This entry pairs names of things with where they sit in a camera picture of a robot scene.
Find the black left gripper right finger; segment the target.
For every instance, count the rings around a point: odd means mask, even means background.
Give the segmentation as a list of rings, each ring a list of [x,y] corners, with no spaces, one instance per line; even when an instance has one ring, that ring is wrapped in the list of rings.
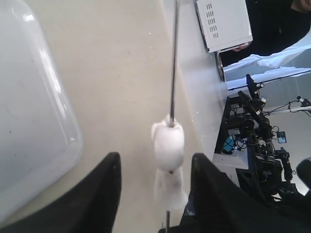
[[[287,194],[268,201],[257,190],[237,187],[204,154],[191,163],[193,216],[183,215],[182,233],[309,233],[311,199]]]

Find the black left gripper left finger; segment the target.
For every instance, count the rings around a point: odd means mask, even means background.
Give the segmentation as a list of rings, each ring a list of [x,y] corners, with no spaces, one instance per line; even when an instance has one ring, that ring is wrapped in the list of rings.
[[[121,198],[121,158],[110,152],[75,187],[2,233],[110,233]]]

